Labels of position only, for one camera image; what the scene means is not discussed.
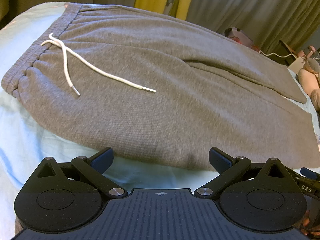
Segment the grey sweatpants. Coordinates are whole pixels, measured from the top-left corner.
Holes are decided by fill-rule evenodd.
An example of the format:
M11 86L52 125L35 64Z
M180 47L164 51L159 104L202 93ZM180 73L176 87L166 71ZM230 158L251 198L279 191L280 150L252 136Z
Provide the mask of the grey sweatpants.
M210 170L213 146L319 167L288 69L201 26L119 5L67 5L2 88L52 133L95 150Z

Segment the light blue bed sheet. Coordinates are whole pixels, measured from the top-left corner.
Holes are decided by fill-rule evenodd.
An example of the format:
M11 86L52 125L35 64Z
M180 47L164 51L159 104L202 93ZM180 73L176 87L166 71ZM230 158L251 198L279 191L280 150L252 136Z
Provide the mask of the light blue bed sheet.
M64 12L65 2L36 5L15 17L1 30L1 74L5 74L28 47ZM47 156L67 161L93 150L62 139L41 127L25 108L1 91L1 239L14 235L14 199L30 174ZM190 188L216 176L214 171L143 163L117 157L106 176L130 190Z

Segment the pink plush toy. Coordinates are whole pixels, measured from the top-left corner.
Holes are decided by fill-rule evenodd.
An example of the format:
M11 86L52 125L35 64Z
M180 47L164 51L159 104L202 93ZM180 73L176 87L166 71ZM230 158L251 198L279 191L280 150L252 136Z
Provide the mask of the pink plush toy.
M315 59L307 59L298 72L298 81L304 92L310 97L316 111L319 112L319 63Z

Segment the pink box on nightstand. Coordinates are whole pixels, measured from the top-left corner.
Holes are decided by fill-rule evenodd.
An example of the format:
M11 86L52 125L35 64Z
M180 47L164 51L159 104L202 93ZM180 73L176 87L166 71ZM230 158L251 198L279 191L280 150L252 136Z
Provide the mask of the pink box on nightstand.
M249 38L241 29L236 27L227 28L224 35L231 40L238 42L248 48L252 48L253 40Z

